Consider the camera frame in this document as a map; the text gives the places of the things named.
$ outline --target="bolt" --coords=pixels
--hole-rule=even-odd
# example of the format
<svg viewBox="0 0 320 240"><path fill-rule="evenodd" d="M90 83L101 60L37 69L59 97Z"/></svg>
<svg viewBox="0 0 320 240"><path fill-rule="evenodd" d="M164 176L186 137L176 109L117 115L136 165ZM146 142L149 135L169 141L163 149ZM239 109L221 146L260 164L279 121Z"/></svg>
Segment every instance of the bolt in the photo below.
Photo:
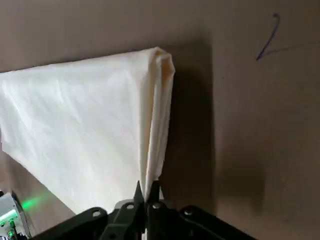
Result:
<svg viewBox="0 0 320 240"><path fill-rule="evenodd" d="M190 215L192 215L192 212L190 210L185 210L184 214L187 215L187 216L190 216Z"/></svg>
<svg viewBox="0 0 320 240"><path fill-rule="evenodd" d="M160 204L159 202L156 202L156 203L154 203L154 204L152 205L152 207L153 207L154 209L159 209L159 208L161 207L161 204Z"/></svg>
<svg viewBox="0 0 320 240"><path fill-rule="evenodd" d="M126 209L133 209L134 207L135 207L134 204L129 204L129 205L126 206Z"/></svg>
<svg viewBox="0 0 320 240"><path fill-rule="evenodd" d="M96 218L99 217L101 215L101 212L99 210L96 210L92 213L92 217Z"/></svg>

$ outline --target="white plastic bag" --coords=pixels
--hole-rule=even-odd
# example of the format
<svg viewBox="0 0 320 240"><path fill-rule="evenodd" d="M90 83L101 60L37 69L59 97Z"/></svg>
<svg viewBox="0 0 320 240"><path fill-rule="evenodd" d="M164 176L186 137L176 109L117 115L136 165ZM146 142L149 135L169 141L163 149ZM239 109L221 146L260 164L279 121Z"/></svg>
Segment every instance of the white plastic bag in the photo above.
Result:
<svg viewBox="0 0 320 240"><path fill-rule="evenodd" d="M175 69L160 48L0 74L2 149L76 214L161 174Z"/></svg>

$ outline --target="green light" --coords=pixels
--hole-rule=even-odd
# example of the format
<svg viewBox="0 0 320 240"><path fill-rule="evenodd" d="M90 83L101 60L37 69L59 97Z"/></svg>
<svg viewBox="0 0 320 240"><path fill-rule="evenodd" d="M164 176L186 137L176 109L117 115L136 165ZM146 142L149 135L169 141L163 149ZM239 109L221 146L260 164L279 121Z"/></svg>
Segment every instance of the green light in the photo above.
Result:
<svg viewBox="0 0 320 240"><path fill-rule="evenodd" d="M35 197L32 197L32 198L29 198L27 199L26 201L24 201L22 204L21 204L21 207L24 211L26 210L30 210L32 209L33 207L36 207L38 206L41 202L43 202L44 200L46 200L48 198L49 194L48 193L44 193L44 194L41 194L39 196L35 196Z"/></svg>
<svg viewBox="0 0 320 240"><path fill-rule="evenodd" d="M8 217L11 217L12 215L16 215L16 214L17 214L16 210L12 209L11 211L8 211L6 214L3 214L2 216L0 216L0 221L3 221Z"/></svg>

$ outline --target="black metal bracket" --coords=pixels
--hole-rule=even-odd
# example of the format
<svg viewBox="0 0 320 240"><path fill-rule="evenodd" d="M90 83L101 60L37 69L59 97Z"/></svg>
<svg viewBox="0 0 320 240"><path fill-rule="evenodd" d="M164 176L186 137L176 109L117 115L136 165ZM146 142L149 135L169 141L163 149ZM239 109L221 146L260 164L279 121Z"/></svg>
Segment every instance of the black metal bracket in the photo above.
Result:
<svg viewBox="0 0 320 240"><path fill-rule="evenodd" d="M170 208L159 190L159 182L153 182L145 202L138 182L133 201L112 213L94 207L32 239L140 240L146 232L148 240L254 240L198 207Z"/></svg>

